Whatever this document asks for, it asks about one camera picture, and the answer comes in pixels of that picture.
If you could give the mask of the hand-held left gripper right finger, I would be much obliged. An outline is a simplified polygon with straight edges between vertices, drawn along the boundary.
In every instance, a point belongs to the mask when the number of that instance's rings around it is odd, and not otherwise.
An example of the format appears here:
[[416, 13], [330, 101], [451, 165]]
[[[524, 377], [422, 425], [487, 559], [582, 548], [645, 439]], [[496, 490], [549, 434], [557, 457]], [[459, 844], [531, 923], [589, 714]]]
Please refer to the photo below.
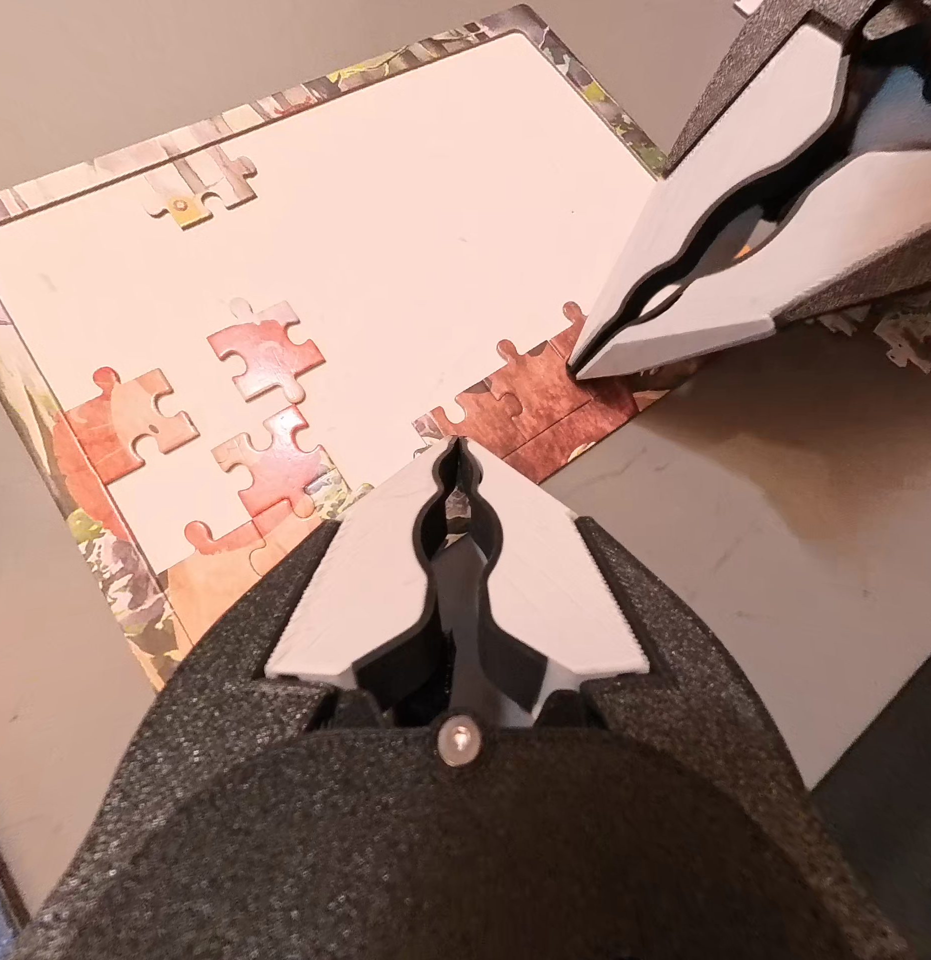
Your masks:
[[579, 516], [477, 441], [459, 442], [468, 533], [483, 565], [476, 648], [483, 678], [532, 726], [546, 701], [586, 682], [651, 672]]

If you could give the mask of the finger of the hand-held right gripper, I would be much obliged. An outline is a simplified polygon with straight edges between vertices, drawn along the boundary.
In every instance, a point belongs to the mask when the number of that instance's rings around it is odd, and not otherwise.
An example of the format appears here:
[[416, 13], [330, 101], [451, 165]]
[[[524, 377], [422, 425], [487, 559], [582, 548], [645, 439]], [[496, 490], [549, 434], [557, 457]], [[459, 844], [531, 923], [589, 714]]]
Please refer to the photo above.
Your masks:
[[931, 285], [931, 149], [872, 151], [809, 191], [781, 229], [615, 334], [577, 378], [638, 373]]
[[681, 266], [721, 203], [756, 178], [789, 162], [832, 121], [843, 71], [840, 41], [802, 25], [675, 168], [653, 187], [636, 225], [594, 303], [569, 363], [577, 376], [599, 376], [599, 353], [614, 318], [640, 283], [659, 276], [647, 304], [690, 275]]

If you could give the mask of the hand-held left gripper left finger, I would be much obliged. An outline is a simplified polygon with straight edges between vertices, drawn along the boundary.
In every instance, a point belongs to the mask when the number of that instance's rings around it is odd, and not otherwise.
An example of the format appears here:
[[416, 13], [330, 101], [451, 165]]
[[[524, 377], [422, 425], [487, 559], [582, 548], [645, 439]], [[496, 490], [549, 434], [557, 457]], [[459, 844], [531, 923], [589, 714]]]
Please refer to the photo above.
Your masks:
[[363, 690], [382, 711], [426, 685], [445, 655], [432, 557], [459, 454], [456, 438], [430, 446], [343, 515], [267, 678]]

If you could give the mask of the pile of puzzle pieces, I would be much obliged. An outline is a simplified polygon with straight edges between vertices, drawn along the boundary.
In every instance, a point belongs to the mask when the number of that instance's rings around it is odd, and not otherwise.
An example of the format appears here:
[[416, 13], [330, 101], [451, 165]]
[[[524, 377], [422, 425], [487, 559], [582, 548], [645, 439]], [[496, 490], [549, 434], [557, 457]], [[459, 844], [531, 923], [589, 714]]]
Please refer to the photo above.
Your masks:
[[913, 365], [926, 374], [931, 372], [931, 289], [846, 306], [804, 322], [847, 337], [871, 333], [886, 345], [886, 356], [895, 366]]

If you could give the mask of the brown puzzle piece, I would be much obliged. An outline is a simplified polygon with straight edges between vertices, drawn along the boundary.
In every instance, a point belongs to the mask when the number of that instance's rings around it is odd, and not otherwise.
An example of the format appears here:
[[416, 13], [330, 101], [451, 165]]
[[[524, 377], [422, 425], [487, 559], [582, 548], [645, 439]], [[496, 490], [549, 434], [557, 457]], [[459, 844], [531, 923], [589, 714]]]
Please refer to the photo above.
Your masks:
[[561, 358], [563, 362], [568, 362], [576, 343], [582, 334], [587, 316], [575, 301], [568, 301], [562, 306], [563, 317], [567, 321], [565, 329], [561, 330], [554, 337], [549, 338], [549, 344], [552, 350]]
[[567, 362], [552, 342], [518, 353], [512, 341], [501, 340], [496, 353], [504, 365], [485, 382], [496, 400], [506, 402], [523, 440], [544, 434], [592, 401], [592, 394], [569, 377]]
[[483, 380], [458, 393], [455, 400], [464, 412], [459, 422], [452, 421], [443, 407], [430, 411], [446, 437], [469, 438], [501, 459], [526, 443], [518, 421], [522, 404], [513, 393], [498, 397]]

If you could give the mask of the red and white puzzle piece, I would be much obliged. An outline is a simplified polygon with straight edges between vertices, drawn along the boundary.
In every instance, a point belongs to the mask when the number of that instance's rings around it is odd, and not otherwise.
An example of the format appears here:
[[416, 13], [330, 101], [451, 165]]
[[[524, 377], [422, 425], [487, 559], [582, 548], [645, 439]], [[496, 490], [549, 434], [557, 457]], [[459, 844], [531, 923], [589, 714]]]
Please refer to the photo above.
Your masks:
[[293, 342], [288, 334], [300, 318], [288, 301], [282, 300], [254, 311], [243, 297], [234, 297], [229, 309], [236, 322], [207, 337], [219, 361], [240, 358], [244, 371], [232, 381], [246, 402], [280, 389], [290, 404], [304, 402], [306, 393], [299, 376], [325, 363], [312, 340]]

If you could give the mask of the cardboard puzzle frame tray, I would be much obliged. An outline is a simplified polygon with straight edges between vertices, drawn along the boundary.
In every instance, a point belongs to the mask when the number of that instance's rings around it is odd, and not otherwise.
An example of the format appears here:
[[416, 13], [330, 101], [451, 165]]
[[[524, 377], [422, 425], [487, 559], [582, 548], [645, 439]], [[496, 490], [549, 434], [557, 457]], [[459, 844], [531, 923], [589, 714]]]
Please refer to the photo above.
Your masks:
[[[257, 169], [256, 198], [181, 229], [142, 205], [145, 174], [221, 146]], [[527, 6], [515, 6], [210, 119], [0, 191], [0, 401], [150, 684], [178, 646], [167, 570], [252, 521], [253, 477], [211, 454], [291, 405], [245, 401], [208, 336], [288, 302], [292, 342], [324, 363], [298, 377], [305, 451], [352, 488], [377, 486], [422, 444], [413, 421], [592, 309], [664, 163], [660, 150]], [[104, 484], [64, 412], [159, 368], [159, 411], [197, 438]], [[589, 381], [591, 402], [507, 456], [541, 482], [694, 371]]]

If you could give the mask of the yellow and grey puzzle piece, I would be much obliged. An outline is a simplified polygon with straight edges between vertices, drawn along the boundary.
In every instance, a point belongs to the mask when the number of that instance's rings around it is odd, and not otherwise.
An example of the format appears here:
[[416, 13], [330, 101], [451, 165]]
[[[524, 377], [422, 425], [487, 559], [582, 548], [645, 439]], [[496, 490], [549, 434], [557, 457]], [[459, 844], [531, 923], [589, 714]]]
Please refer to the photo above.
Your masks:
[[227, 210], [256, 199], [249, 183], [256, 174], [248, 157], [233, 158], [222, 146], [209, 147], [147, 171], [141, 203], [151, 218], [168, 214], [180, 229], [190, 229], [212, 217], [210, 198]]

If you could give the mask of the grey desk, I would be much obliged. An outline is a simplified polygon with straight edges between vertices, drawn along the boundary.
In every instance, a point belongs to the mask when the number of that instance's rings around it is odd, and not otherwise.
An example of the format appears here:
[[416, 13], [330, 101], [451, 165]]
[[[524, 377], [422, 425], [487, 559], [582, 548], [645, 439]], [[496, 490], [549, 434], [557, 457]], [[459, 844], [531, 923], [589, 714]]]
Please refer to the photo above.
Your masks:
[[[0, 188], [512, 2], [0, 2]], [[931, 653], [931, 372], [803, 327], [548, 483], [712, 627], [802, 774]], [[0, 401], [0, 851], [28, 911], [152, 700]]]

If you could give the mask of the dark leafy puzzle piece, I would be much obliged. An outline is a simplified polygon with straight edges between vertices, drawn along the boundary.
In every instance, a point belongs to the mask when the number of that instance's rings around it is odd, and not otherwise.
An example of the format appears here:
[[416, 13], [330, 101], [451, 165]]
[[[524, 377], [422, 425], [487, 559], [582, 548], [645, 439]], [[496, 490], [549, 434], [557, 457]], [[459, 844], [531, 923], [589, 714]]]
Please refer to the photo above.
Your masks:
[[311, 499], [314, 513], [322, 520], [336, 520], [356, 501], [374, 489], [369, 483], [351, 487], [335, 466], [316, 477], [304, 490]]

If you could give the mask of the orange corner puzzle piece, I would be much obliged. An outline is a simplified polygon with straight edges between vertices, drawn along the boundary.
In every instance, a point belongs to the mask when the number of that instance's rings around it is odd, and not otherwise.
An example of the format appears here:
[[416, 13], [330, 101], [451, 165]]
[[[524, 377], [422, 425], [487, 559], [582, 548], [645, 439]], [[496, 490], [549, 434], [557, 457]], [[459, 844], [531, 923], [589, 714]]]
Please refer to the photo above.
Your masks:
[[260, 579], [252, 555], [266, 541], [251, 520], [219, 538], [201, 521], [191, 521], [183, 533], [193, 552], [166, 571], [166, 594], [176, 644], [187, 653]]

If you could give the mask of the red curl-print puzzle piece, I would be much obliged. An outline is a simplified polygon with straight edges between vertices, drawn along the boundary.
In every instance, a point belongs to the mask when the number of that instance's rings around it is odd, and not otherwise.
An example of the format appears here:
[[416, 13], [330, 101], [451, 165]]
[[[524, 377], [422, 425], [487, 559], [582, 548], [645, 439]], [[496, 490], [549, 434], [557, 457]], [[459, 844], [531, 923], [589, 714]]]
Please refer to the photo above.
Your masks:
[[303, 450], [298, 433], [308, 422], [295, 404], [286, 406], [263, 421], [271, 437], [264, 449], [253, 446], [248, 433], [234, 436], [212, 448], [211, 454], [225, 473], [237, 466], [248, 469], [252, 482], [239, 490], [239, 498], [251, 518], [287, 500], [295, 507], [307, 488], [334, 469], [321, 445]]

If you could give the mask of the orange and tan puzzle piece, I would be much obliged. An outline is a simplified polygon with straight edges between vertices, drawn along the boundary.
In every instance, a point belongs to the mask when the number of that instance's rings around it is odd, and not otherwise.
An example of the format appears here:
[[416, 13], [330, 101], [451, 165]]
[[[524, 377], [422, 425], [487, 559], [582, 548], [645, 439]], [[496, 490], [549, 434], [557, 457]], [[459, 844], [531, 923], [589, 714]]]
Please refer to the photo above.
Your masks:
[[144, 466], [136, 451], [141, 439], [153, 439], [159, 451], [167, 454], [198, 438], [189, 414], [160, 412], [160, 399], [173, 392], [160, 368], [124, 382], [114, 368], [102, 366], [92, 379], [99, 394], [65, 411], [64, 420], [103, 484]]

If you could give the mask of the black dimpled chair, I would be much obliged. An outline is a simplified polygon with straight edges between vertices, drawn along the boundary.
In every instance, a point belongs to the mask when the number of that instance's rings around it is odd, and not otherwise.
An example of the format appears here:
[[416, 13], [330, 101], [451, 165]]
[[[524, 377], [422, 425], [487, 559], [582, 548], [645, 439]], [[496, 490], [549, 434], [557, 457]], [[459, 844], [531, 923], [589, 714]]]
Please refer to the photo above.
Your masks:
[[931, 654], [812, 800], [883, 914], [931, 959]]

